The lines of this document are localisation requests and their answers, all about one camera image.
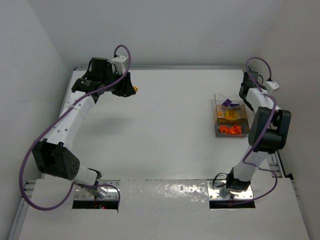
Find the yellow object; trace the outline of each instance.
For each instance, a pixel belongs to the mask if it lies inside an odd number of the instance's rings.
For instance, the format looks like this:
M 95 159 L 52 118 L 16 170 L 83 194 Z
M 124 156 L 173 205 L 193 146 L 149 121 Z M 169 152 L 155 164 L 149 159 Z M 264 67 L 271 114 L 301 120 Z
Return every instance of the yellow object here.
M 226 111 L 224 117 L 228 120 L 235 120 L 237 119 L 237 112 L 236 111 Z

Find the plastic box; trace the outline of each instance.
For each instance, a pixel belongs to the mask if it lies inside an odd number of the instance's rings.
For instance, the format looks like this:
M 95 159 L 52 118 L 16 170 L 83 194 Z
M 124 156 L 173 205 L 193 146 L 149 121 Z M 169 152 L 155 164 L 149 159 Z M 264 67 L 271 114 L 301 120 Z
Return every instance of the plastic box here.
M 214 103 L 214 128 L 217 137 L 243 138 L 249 134 L 246 106 L 239 96 L 216 93 Z

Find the white wall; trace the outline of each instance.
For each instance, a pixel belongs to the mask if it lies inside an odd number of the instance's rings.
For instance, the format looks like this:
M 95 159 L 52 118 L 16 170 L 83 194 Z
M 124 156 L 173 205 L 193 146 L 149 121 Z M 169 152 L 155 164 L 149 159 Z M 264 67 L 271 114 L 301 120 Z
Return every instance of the white wall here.
M 134 65 L 234 65 L 258 52 L 282 0 L 29 0 L 71 66 L 112 56 Z
M 2 240 L 20 202 L 20 164 L 33 140 L 57 118 L 70 73 L 27 0 L 0 1 L 0 36 Z M 24 176 L 39 176 L 33 157 Z
M 260 52 L 281 88 L 274 95 L 292 113 L 280 156 L 292 172 L 311 239 L 320 239 L 320 1 L 285 0 Z M 256 64 L 259 72 L 266 68 Z

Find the wall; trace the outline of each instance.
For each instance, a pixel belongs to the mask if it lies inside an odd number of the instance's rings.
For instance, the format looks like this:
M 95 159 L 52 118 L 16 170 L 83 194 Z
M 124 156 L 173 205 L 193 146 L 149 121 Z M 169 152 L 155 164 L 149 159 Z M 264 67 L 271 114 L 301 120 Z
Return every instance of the wall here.
M 285 0 L 260 56 L 272 68 L 281 88 L 274 95 L 292 113 L 287 143 L 280 152 L 292 172 L 311 239 L 320 239 L 320 1 Z M 266 67 L 255 69 L 267 76 Z
M 57 118 L 70 73 L 26 0 L 0 1 L 0 239 L 21 194 L 18 175 L 33 140 Z M 30 157 L 25 179 L 39 177 Z
M 86 65 L 118 44 L 134 65 L 234 65 L 257 53 L 282 0 L 29 0 L 62 58 Z

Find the purple block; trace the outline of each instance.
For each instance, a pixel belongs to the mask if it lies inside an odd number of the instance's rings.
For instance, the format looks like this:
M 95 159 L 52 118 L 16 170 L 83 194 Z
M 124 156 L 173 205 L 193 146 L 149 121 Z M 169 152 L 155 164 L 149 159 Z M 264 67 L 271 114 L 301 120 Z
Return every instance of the purple block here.
M 232 103 L 232 101 L 231 101 L 229 98 L 227 98 L 227 100 L 225 100 L 225 101 L 222 103 L 222 105 L 225 106 L 225 107 L 229 107 L 229 104 L 230 104 L 230 103 Z

